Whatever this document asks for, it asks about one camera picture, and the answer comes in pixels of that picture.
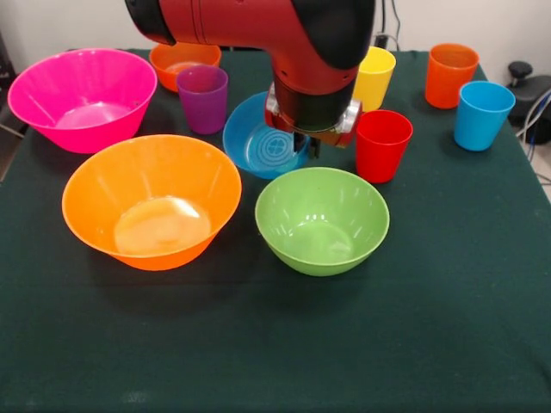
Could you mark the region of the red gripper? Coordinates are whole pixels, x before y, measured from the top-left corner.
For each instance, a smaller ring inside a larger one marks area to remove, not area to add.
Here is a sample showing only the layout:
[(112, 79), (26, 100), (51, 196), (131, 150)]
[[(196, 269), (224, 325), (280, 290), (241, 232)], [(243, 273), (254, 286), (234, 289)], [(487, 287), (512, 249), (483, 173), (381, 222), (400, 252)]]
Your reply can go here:
[(337, 124), (324, 131), (306, 131), (292, 126), (279, 113), (274, 114), (268, 109), (264, 110), (264, 119), (268, 126), (293, 133), (294, 152), (302, 153), (307, 146), (309, 137), (308, 156), (310, 159), (318, 159), (321, 144), (345, 148), (353, 139), (356, 132), (357, 112), (346, 111)]

